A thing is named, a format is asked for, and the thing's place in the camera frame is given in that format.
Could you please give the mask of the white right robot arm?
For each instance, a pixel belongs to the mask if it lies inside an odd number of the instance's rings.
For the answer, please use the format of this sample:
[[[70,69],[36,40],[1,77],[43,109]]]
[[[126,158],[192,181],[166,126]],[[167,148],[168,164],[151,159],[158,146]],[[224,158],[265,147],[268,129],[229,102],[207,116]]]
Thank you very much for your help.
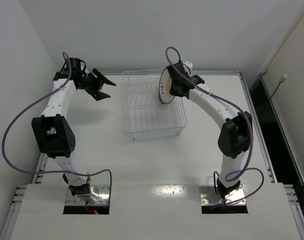
[[[222,153],[221,170],[215,183],[217,194],[224,199],[236,191],[245,155],[253,151],[252,116],[232,102],[212,93],[199,75],[191,75],[191,62],[178,61],[168,65],[159,81],[159,99],[169,104],[174,98],[186,98],[197,104],[217,124],[220,133],[217,145]]]

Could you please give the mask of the orange sunburst pattern plate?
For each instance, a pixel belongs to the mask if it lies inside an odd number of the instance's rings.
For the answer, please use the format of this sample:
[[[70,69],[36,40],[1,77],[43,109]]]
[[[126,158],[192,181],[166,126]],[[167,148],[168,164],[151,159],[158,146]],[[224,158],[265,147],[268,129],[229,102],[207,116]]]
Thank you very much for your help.
[[[158,97],[161,104],[170,104],[175,99],[175,96],[170,94],[171,86],[172,78],[166,67],[161,73],[158,85]]]

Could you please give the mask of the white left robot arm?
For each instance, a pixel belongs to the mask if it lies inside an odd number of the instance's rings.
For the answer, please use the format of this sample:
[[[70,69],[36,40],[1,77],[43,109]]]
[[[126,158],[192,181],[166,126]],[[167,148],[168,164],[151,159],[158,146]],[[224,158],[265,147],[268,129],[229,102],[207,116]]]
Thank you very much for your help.
[[[41,153],[53,159],[63,172],[71,195],[86,203],[100,199],[99,189],[92,185],[90,174],[83,168],[77,155],[76,137],[66,119],[71,98],[77,90],[84,90],[96,101],[109,98],[102,92],[103,85],[114,86],[96,68],[87,70],[79,58],[70,58],[53,79],[53,94],[44,111],[31,121],[32,130]]]

